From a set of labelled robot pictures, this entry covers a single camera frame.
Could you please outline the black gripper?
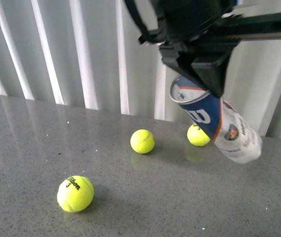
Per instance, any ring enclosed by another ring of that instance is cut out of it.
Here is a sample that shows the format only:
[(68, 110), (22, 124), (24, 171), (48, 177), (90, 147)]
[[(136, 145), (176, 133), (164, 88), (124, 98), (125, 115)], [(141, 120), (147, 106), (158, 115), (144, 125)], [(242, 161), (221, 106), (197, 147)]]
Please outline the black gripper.
[(281, 39), (281, 12), (235, 15), (234, 8), (242, 5), (239, 0), (153, 0), (155, 30), (147, 28), (135, 1), (125, 5), (141, 32), (139, 42), (157, 44), (165, 65), (218, 98), (239, 42)]

